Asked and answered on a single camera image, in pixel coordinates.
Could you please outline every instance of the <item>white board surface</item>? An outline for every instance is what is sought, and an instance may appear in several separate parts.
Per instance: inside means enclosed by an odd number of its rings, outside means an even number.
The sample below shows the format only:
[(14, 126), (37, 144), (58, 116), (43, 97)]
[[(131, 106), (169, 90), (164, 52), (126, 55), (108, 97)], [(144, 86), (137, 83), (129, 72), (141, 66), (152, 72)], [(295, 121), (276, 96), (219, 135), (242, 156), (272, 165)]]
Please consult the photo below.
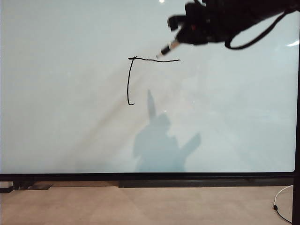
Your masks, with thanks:
[[(183, 0), (2, 0), (1, 173), (292, 172), (299, 13), (243, 51), (182, 45)], [(243, 32), (256, 37), (275, 17)]]

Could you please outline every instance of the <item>beige carpet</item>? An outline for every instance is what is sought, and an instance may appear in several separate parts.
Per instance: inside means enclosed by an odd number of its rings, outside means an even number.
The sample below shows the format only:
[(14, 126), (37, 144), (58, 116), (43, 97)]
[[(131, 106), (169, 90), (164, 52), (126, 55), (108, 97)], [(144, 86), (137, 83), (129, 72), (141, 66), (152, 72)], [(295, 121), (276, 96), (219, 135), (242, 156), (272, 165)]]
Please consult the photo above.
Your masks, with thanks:
[[(52, 187), (1, 195), (1, 225), (286, 225), (282, 187)], [(293, 189), (277, 200), (292, 218)]]

